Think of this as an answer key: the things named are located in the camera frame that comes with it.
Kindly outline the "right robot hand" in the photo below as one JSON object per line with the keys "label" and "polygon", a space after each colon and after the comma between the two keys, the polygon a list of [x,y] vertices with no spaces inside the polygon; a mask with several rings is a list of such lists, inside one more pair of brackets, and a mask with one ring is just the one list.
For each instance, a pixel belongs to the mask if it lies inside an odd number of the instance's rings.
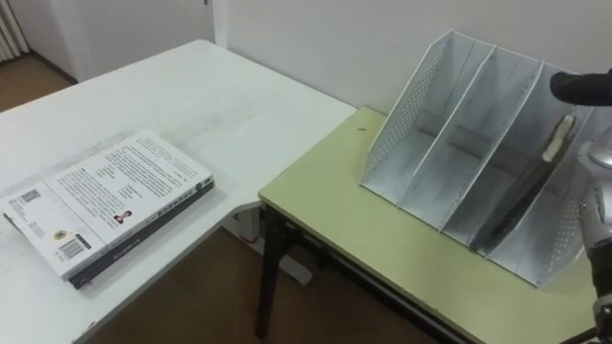
{"label": "right robot hand", "polygon": [[550,78],[552,95],[565,103],[590,106],[611,106],[611,71],[602,74],[570,74],[558,72]]}

